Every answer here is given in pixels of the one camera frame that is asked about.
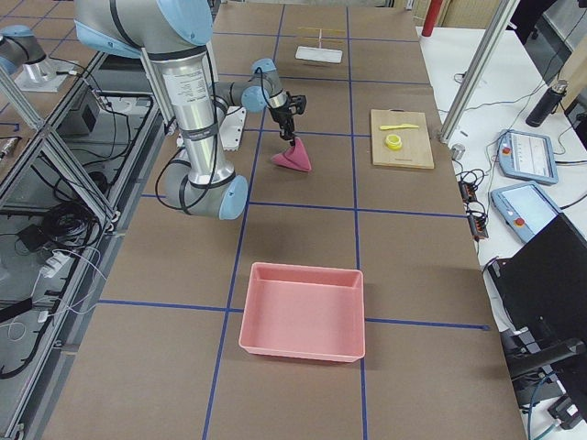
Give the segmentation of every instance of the pink plastic bin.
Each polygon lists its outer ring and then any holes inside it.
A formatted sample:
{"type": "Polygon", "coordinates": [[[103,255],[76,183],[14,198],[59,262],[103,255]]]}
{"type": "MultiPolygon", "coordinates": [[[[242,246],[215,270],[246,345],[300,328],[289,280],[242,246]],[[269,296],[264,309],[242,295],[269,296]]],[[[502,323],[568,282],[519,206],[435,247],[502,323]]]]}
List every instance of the pink plastic bin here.
{"type": "Polygon", "coordinates": [[[254,263],[238,343],[257,355],[338,362],[363,358],[363,274],[254,263]]]}

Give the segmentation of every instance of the black monitor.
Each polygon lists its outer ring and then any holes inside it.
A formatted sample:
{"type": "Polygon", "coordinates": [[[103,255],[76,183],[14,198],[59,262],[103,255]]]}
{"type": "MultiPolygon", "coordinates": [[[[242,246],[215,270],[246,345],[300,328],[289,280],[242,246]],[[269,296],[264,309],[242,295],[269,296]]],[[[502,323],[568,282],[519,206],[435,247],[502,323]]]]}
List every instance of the black monitor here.
{"type": "MultiPolygon", "coordinates": [[[[587,241],[559,214],[499,269],[496,286],[517,329],[542,348],[579,338],[587,343],[587,241]]],[[[587,420],[587,355],[552,364],[587,420]]]]}

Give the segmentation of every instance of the white table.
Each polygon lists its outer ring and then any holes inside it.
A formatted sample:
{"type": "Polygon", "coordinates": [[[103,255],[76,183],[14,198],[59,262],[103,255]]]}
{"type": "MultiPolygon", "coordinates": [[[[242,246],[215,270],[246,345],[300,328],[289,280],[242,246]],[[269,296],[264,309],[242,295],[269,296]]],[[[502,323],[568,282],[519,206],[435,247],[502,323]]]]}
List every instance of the white table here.
{"type": "MultiPolygon", "coordinates": [[[[471,58],[482,36],[483,30],[479,29],[439,27],[434,29],[431,37],[420,38],[420,45],[442,119],[446,116],[446,111],[450,109],[450,104],[460,87],[454,80],[454,76],[457,73],[464,73],[469,68],[471,58]]],[[[468,107],[483,103],[512,102],[522,96],[531,94],[538,86],[541,86],[541,88],[537,93],[515,104],[484,106],[465,112],[460,120],[458,129],[449,141],[449,146],[460,143],[466,147],[466,152],[460,161],[464,170],[474,168],[488,170],[490,168],[485,147],[491,144],[488,151],[493,156],[496,151],[495,140],[497,140],[502,130],[511,127],[524,132],[547,135],[552,140],[555,151],[562,151],[558,138],[570,126],[569,121],[563,114],[550,115],[538,128],[533,128],[525,123],[527,115],[534,108],[534,105],[547,87],[515,33],[511,31],[505,32],[468,107]]],[[[587,160],[587,152],[585,152],[573,130],[566,131],[562,135],[561,141],[564,144],[566,153],[555,156],[557,160],[587,160]]],[[[458,164],[455,164],[455,170],[460,171],[458,164]]],[[[559,206],[572,203],[587,192],[587,179],[585,179],[587,166],[558,167],[558,172],[559,183],[553,186],[543,186],[543,189],[559,206]]],[[[490,190],[519,182],[521,181],[503,176],[499,166],[497,166],[493,170],[491,187],[490,179],[485,178],[477,191],[478,199],[483,202],[486,208],[489,208],[490,219],[488,225],[490,238],[482,240],[480,243],[479,262],[481,265],[494,257],[512,257],[523,246],[523,243],[506,225],[499,213],[489,206],[488,202],[488,192],[490,190]]],[[[584,235],[587,235],[587,200],[566,209],[565,214],[584,235]]],[[[498,299],[499,295],[493,287],[493,283],[489,280],[488,275],[485,275],[485,277],[485,284],[492,299],[493,312],[500,330],[504,330],[508,326],[511,327],[511,323],[505,317],[501,300],[498,299]]],[[[546,409],[554,401],[543,401],[533,411],[533,437],[539,435],[552,424],[552,418],[548,415],[546,409]]],[[[584,440],[587,438],[587,423],[580,422],[570,431],[557,428],[547,438],[553,440],[584,440]]]]}

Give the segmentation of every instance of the wooden board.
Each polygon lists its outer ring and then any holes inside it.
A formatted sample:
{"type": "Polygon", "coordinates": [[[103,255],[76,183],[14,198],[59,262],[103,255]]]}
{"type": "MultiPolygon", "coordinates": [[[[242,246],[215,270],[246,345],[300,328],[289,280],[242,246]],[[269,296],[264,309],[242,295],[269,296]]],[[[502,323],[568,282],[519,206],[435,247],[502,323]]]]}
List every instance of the wooden board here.
{"type": "Polygon", "coordinates": [[[388,167],[434,169],[426,116],[417,112],[371,110],[371,154],[373,165],[388,167]],[[416,124],[420,128],[380,130],[379,126],[416,124]],[[385,146],[385,137],[395,134],[402,138],[402,149],[392,151],[385,146]]]}

